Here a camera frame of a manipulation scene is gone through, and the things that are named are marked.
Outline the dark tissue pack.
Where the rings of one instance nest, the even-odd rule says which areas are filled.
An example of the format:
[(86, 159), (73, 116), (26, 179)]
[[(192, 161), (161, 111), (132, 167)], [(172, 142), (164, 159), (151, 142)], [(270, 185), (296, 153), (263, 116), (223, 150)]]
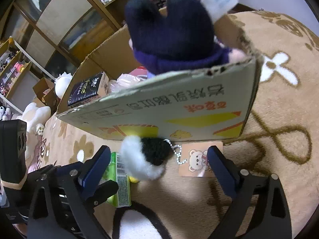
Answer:
[(105, 72), (100, 72), (90, 78), (75, 84), (67, 101), (68, 108), (91, 103), (108, 93), (109, 78)]

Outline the printed cardboard box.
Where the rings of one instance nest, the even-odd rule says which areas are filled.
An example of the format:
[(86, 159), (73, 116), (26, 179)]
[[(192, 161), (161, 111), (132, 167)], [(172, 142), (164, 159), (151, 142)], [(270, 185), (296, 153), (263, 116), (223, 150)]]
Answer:
[(263, 57), (233, 14), (222, 17), (215, 30), (224, 44), (246, 53), (241, 62), (167, 72), (73, 109), (68, 88), (57, 118), (108, 140), (129, 135), (172, 141), (237, 138), (256, 97)]

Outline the purple navy plush doll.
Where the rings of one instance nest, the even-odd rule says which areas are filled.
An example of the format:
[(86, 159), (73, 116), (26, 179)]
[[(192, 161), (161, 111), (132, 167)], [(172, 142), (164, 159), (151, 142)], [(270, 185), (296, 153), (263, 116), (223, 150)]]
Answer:
[(151, 0), (130, 0), (125, 20), (136, 60), (152, 75), (236, 63), (246, 57), (218, 40), (214, 24), (238, 0), (167, 0), (163, 16)]

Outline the wooden wardrobe with panels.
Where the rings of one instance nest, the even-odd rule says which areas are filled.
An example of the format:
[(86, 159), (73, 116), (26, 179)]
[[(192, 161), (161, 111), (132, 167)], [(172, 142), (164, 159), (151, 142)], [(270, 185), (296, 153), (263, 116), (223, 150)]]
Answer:
[(15, 41), (40, 64), (36, 75), (74, 73), (120, 28), (99, 0), (9, 0), (1, 38)]

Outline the black white pompom keychain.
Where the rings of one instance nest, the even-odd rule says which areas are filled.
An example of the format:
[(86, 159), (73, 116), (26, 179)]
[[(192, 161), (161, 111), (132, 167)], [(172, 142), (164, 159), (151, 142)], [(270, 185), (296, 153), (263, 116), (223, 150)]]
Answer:
[(186, 159), (181, 159), (182, 147), (163, 138), (130, 135), (122, 141), (118, 153), (132, 182), (160, 178), (170, 154), (176, 156), (177, 164), (187, 163)]

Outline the green tissue pack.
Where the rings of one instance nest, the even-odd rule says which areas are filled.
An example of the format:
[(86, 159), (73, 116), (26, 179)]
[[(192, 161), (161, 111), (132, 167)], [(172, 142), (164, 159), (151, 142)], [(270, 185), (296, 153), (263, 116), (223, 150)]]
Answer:
[(110, 163), (99, 184), (104, 184), (109, 180), (118, 184), (118, 190), (116, 194), (108, 197), (107, 203), (116, 208), (131, 206), (130, 180), (126, 174), (123, 161), (117, 152), (111, 153)]

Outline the pink plastic tissue pack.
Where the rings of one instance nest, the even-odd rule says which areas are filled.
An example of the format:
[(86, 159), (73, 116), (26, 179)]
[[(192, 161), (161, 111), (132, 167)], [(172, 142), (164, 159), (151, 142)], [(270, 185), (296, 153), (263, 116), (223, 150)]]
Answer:
[(108, 93), (118, 92), (125, 88), (132, 87), (148, 79), (148, 71), (144, 66), (140, 66), (130, 73), (121, 74), (116, 80), (110, 80)]

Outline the white wooden toy shelf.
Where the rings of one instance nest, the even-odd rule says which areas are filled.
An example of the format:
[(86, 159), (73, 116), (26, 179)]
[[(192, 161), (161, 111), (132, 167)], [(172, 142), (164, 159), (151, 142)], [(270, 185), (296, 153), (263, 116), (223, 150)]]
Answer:
[(14, 113), (22, 114), (36, 96), (32, 87), (39, 78), (31, 72), (32, 67), (39, 69), (51, 81), (56, 80), (13, 37), (1, 44), (1, 102)]

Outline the open cardboard box on floor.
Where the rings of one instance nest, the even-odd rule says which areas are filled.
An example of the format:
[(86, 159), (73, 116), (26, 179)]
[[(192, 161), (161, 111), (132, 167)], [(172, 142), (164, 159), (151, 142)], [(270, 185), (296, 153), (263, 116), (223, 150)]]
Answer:
[(57, 110), (60, 99), (55, 94), (55, 85), (49, 79), (43, 77), (34, 86), (35, 99), (38, 107), (49, 106), (52, 112)]

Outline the cream bear plush toy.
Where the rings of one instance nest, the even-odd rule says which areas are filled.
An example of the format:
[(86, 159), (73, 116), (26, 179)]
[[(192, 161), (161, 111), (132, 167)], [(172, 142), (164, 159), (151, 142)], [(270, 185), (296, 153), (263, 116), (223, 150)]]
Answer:
[(42, 138), (45, 124), (51, 117), (49, 106), (38, 107), (32, 102), (26, 106), (22, 115), (14, 114), (12, 120), (20, 119), (26, 123), (27, 137), (35, 139), (37, 142)]

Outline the white round plush toy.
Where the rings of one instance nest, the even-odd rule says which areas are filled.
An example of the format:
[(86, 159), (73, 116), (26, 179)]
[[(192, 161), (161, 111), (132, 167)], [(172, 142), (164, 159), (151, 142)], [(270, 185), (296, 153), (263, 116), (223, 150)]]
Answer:
[(72, 75), (70, 73), (63, 72), (55, 79), (55, 94), (59, 99), (63, 98), (70, 82), (72, 80)]

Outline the bear picture card tag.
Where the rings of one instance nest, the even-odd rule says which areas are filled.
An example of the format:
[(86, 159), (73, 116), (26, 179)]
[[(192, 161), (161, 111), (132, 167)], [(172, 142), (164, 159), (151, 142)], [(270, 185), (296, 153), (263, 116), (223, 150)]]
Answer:
[(223, 152), (223, 142), (193, 142), (181, 145), (181, 159), (186, 160), (178, 169), (180, 176), (184, 177), (214, 177), (214, 173), (208, 164), (208, 148), (217, 146)]

